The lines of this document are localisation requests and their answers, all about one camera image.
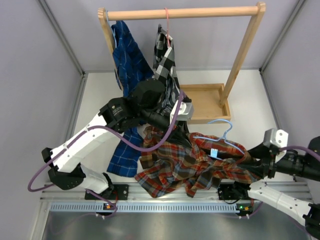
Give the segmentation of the red brown plaid shirt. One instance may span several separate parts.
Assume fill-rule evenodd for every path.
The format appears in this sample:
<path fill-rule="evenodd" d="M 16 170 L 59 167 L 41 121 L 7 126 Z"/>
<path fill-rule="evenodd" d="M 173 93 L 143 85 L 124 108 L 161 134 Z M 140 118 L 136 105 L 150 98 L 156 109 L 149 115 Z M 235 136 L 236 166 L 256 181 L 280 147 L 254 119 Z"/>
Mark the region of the red brown plaid shirt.
<path fill-rule="evenodd" d="M 142 172 L 134 178 L 152 198 L 180 187 L 192 198 L 198 190 L 208 190 L 222 179 L 243 184 L 261 180 L 258 174 L 242 167 L 257 163 L 243 145 L 199 132 L 186 136 L 190 148 L 166 141 L 159 148 L 141 154 Z"/>

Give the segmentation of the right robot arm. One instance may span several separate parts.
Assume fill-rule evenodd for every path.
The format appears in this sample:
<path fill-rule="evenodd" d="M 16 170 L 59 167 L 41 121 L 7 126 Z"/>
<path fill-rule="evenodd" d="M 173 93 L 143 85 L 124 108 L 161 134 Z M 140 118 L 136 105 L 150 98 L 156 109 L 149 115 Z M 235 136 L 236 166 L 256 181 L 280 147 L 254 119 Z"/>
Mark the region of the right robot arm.
<path fill-rule="evenodd" d="M 320 180 L 320 138 L 313 138 L 307 147 L 289 146 L 288 134 L 278 130 L 267 133 L 264 141 L 249 150 L 257 163 L 242 164 L 245 170 L 257 174 L 261 179 L 248 184 L 234 182 L 232 192 L 239 199 L 251 198 L 267 204 L 296 221 L 315 239 L 320 238 L 320 205 L 307 198 L 305 183 L 296 183 L 288 178 L 301 177 Z M 288 178 L 273 180 L 276 174 Z"/>

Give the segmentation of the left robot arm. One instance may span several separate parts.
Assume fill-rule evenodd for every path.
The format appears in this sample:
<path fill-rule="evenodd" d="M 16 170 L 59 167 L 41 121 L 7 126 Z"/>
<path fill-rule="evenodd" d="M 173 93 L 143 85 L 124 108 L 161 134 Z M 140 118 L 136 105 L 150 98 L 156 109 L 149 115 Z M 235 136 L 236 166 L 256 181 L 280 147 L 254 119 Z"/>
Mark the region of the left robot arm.
<path fill-rule="evenodd" d="M 175 123 L 191 119 L 194 112 L 192 101 L 179 91 L 169 115 L 161 115 L 159 111 L 165 99 L 165 91 L 165 85 L 159 80 L 141 81 L 128 96 L 111 99 L 82 130 L 65 143 L 56 148 L 43 149 L 43 160 L 50 166 L 50 181 L 61 190 L 82 187 L 106 200 L 113 195 L 113 184 L 109 176 L 81 164 L 89 153 L 103 143 L 117 137 L 140 152 L 154 151 L 165 141 L 190 147 L 187 137 Z M 126 130 L 137 127 L 141 122 L 165 132 L 155 146 L 142 148 L 124 138 Z"/>

